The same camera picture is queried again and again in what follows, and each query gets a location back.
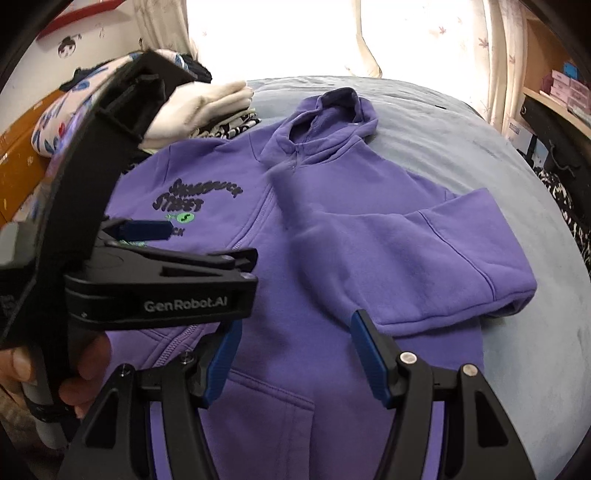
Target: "folded clothes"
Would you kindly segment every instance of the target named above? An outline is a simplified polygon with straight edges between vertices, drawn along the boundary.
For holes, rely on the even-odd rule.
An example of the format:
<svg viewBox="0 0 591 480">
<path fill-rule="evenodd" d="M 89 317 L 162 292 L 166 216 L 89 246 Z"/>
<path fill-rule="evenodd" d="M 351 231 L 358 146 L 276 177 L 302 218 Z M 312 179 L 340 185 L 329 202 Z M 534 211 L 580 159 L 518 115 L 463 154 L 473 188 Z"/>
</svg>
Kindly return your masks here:
<svg viewBox="0 0 591 480">
<path fill-rule="evenodd" d="M 192 82 L 177 87 L 144 135 L 142 149 L 160 149 L 189 138 L 214 118 L 250 107 L 254 91 L 246 82 L 210 85 Z"/>
<path fill-rule="evenodd" d="M 231 139 L 249 128 L 261 123 L 254 108 L 238 112 L 225 118 L 217 118 L 204 127 L 196 129 L 191 138 L 227 138 Z"/>
<path fill-rule="evenodd" d="M 189 71 L 197 75 L 198 81 L 203 83 L 212 82 L 212 74 L 209 72 L 209 70 L 201 65 L 197 60 L 195 60 L 191 55 L 184 53 L 181 55 L 181 57 L 187 64 L 187 67 L 189 67 Z"/>
<path fill-rule="evenodd" d="M 171 50 L 156 50 L 167 60 L 189 70 L 179 53 Z M 101 93 L 101 87 L 107 84 L 110 78 L 122 66 L 135 60 L 140 53 L 130 53 L 125 57 L 110 61 L 96 69 L 79 81 L 64 96 L 53 102 L 39 118 L 33 129 L 31 143 L 33 149 L 42 157 L 51 157 L 57 149 L 61 138 L 66 133 L 67 126 L 77 110 L 82 105 L 93 104 Z"/>
<path fill-rule="evenodd" d="M 74 75 L 72 76 L 71 80 L 68 80 L 65 83 L 62 83 L 59 87 L 59 89 L 62 92 L 69 92 L 70 90 L 72 90 L 76 85 L 78 85 L 79 82 L 81 82 L 82 80 L 84 80 L 86 77 L 88 77 L 88 75 L 90 75 L 92 72 L 94 72 L 96 69 L 100 69 L 103 65 L 107 65 L 109 62 L 113 61 L 114 59 L 110 59 L 107 61 L 102 61 L 101 63 L 99 63 L 98 65 L 95 65 L 94 67 L 91 67 L 89 69 L 83 69 L 78 67 L 75 71 L 74 71 Z"/>
</svg>

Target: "hoodie sleeve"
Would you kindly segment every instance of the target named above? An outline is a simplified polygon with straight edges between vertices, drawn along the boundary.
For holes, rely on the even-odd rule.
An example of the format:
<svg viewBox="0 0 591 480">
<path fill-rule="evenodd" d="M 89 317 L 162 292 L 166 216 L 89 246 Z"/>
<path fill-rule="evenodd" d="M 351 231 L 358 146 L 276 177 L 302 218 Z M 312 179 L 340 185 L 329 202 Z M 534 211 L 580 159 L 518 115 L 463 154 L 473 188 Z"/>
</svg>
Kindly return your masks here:
<svg viewBox="0 0 591 480">
<path fill-rule="evenodd" d="M 407 215 L 337 215 L 301 203 L 281 166 L 269 171 L 303 281 L 348 323 L 366 309 L 387 335 L 517 313 L 537 284 L 486 189 Z"/>
</svg>

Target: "sticker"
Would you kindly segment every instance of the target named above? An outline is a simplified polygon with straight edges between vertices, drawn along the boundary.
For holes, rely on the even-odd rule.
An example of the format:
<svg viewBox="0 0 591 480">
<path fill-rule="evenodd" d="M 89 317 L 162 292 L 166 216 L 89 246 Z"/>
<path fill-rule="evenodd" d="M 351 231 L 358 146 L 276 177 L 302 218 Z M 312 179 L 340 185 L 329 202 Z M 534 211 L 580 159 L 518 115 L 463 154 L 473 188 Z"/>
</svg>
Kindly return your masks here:
<svg viewBox="0 0 591 480">
<path fill-rule="evenodd" d="M 82 35 L 73 35 L 78 40 L 82 39 Z M 57 47 L 57 54 L 61 59 L 66 59 L 76 51 L 76 41 L 72 37 L 64 38 L 60 45 Z"/>
</svg>

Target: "light blue blanket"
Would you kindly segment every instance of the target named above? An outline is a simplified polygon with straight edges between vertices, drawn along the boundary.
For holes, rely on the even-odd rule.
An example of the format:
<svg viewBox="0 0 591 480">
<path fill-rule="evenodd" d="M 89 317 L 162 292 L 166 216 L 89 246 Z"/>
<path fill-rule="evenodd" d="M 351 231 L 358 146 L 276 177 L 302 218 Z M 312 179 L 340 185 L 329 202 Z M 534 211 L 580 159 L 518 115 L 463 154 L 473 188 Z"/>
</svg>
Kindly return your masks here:
<svg viewBox="0 0 591 480">
<path fill-rule="evenodd" d="M 308 96 L 350 86 L 373 103 L 381 156 L 456 193 L 486 187 L 538 281 L 531 304 L 482 319 L 486 377 L 507 410 L 538 480 L 553 480 L 591 424 L 591 283 L 548 191 L 509 142 L 473 110 L 394 80 L 298 77 L 249 82 L 261 126 Z"/>
</svg>

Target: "green logo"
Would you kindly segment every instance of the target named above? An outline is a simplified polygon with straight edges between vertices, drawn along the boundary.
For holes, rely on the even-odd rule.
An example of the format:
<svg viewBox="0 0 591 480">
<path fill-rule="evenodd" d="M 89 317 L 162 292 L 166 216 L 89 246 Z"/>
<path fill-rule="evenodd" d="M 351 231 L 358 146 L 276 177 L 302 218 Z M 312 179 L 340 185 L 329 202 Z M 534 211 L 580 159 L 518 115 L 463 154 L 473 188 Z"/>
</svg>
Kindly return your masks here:
<svg viewBox="0 0 591 480">
<path fill-rule="evenodd" d="M 179 213 L 177 215 L 177 222 L 178 223 L 189 223 L 192 222 L 195 219 L 195 214 L 194 213 Z"/>
</svg>

